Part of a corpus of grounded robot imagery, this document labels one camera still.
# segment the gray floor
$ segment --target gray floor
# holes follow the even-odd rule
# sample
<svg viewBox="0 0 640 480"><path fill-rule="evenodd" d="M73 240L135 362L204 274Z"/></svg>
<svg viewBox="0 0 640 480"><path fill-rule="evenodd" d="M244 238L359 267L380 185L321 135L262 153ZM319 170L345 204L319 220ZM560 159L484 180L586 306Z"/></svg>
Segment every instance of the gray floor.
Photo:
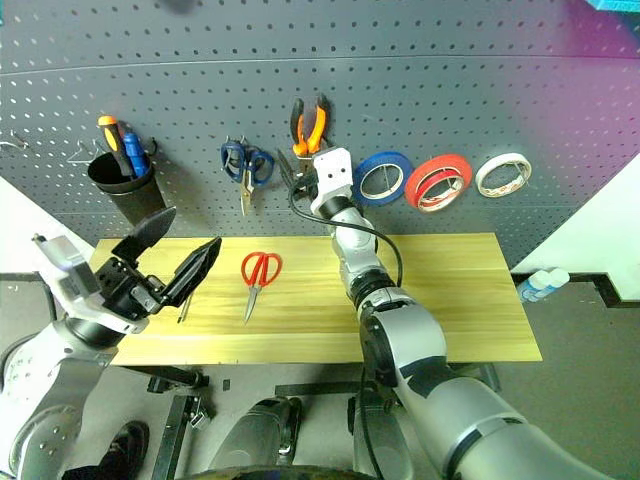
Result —
<svg viewBox="0 0 640 480"><path fill-rule="evenodd" d="M640 312L606 309L590 284L572 284L526 306L542 350L542 363L503 363L503 396L580 459L617 479L640 479ZM0 282L0 348L46 323L38 283ZM178 476L205 469L234 422L277 384L353 380L358 365L208 366L215 416L189 433ZM222 381L231 389L222 391ZM90 396L73 465L95 464L113 434L129 419L146 421L151 445L139 478L151 476L172 393L146 393L147 379L108 368ZM346 427L349 395L303 398L305 417L296 463L351 464ZM401 418L419 478L430 470L409 422Z"/></svg>

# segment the red scissors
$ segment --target red scissors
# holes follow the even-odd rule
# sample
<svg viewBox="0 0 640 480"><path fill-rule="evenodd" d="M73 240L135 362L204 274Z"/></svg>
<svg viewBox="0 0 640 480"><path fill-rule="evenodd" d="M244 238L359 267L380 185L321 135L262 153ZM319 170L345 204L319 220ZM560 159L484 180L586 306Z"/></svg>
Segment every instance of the red scissors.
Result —
<svg viewBox="0 0 640 480"><path fill-rule="evenodd" d="M247 262L253 257L258 257L258 261L253 267L253 272L251 273L251 277L247 275ZM269 260L273 259L276 262L276 271L270 278L267 278L269 274ZM282 258L277 253L265 253L265 252L253 252L244 257L242 261L242 278L244 278L244 283L249 286L249 301L247 303L247 309L244 312L244 323L245 325L249 321L249 317L251 316L251 312L253 312L253 307L256 304L256 298L258 298L258 294L260 290L273 282L276 277L280 274L280 270L282 270Z"/></svg>

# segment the pegboard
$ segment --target pegboard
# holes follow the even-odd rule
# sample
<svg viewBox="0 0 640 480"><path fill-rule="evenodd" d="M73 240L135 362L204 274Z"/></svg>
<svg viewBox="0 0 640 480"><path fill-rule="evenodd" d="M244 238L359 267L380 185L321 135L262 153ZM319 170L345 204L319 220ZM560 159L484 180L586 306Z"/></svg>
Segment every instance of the pegboard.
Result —
<svg viewBox="0 0 640 480"><path fill-rule="evenodd" d="M293 98L322 92L354 164L380 150L414 165L456 152L474 171L529 158L508 197L470 188L431 215L404 199L366 210L385 233L495 231L514 266L637 152L638 18L582 0L11 2L0 139L14 130L29 148L3 148L0 173L87 240L123 235L75 163L91 155L74 155L109 113L158 141L171 235L325 234L288 210L277 175L243 218L218 152L227 135L290 151Z"/></svg>

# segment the white bottle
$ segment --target white bottle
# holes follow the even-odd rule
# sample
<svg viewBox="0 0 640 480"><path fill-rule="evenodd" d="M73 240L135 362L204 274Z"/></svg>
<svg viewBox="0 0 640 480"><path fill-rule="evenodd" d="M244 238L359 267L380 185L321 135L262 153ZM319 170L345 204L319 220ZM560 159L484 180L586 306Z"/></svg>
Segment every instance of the white bottle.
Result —
<svg viewBox="0 0 640 480"><path fill-rule="evenodd" d="M524 282L516 287L520 301L537 302L540 298L536 297L538 292L551 285L551 275L544 270L538 270L536 273L527 278Z"/></svg>
<svg viewBox="0 0 640 480"><path fill-rule="evenodd" d="M541 292L536 293L536 297L538 297L538 299L544 298L550 293L555 292L569 281L569 273L561 268L554 268L549 272L549 275L551 276L551 281Z"/></svg>

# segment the tape roll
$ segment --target tape roll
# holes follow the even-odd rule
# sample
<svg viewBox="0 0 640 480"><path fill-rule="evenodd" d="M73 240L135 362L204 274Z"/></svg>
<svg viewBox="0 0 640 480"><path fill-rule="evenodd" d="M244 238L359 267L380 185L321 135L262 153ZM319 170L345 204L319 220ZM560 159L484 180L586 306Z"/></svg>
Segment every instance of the tape roll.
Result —
<svg viewBox="0 0 640 480"><path fill-rule="evenodd" d="M404 189L405 198L409 205L420 211L440 210L469 186L472 174L471 165L462 155L440 155L414 170ZM449 188L437 196L429 196L429 190L442 182L448 182Z"/></svg>
<svg viewBox="0 0 640 480"><path fill-rule="evenodd" d="M496 168L502 167L504 165L513 165L518 169L519 175L510 181L509 183L502 185L497 188L486 188L482 186L482 182L485 177L489 175ZM504 197L505 195L509 195L527 183L529 177L531 177L531 164L529 160L527 160L523 155L519 153L505 153L502 155L498 155L497 157L493 157L488 160L480 170L476 173L476 186L478 187L478 191L481 195L489 198L497 198Z"/></svg>
<svg viewBox="0 0 640 480"><path fill-rule="evenodd" d="M369 193L364 190L365 180L375 171L393 168L398 177L381 193ZM353 197L361 205L380 206L393 202L402 196L404 187L413 171L413 165L399 152L379 152L363 160L353 172Z"/></svg>

